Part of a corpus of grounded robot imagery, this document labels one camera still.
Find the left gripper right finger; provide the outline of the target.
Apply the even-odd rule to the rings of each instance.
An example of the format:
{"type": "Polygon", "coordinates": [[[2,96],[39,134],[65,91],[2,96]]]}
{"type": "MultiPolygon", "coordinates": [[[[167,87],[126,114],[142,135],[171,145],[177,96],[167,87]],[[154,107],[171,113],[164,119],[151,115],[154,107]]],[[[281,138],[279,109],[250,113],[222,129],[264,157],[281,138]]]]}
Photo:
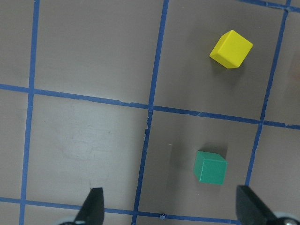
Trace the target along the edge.
{"type": "Polygon", "coordinates": [[[236,216],[241,225],[280,225],[269,207],[249,186],[236,187],[236,216]]]}

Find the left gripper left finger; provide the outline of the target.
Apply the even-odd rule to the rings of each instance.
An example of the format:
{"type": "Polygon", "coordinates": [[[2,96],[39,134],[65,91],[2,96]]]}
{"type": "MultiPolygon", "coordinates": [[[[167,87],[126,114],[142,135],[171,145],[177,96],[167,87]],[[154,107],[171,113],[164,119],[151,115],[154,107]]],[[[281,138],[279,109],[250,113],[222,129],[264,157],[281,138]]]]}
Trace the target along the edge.
{"type": "Polygon", "coordinates": [[[92,188],[74,219],[75,225],[102,225],[105,218],[102,187],[92,188]]]}

